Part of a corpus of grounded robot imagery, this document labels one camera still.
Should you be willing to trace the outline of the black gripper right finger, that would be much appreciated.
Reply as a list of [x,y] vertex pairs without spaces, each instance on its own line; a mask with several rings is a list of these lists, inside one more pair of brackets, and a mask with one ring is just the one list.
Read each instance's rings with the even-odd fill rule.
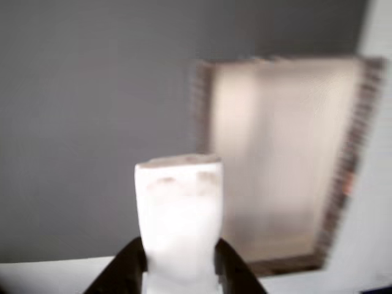
[[220,238],[214,267],[224,294],[265,294],[265,288],[229,243]]

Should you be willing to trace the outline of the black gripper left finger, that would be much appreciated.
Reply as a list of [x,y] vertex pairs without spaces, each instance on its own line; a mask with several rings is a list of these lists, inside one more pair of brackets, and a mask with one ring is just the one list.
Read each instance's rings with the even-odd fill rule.
[[127,244],[84,293],[142,293],[148,264],[140,237]]

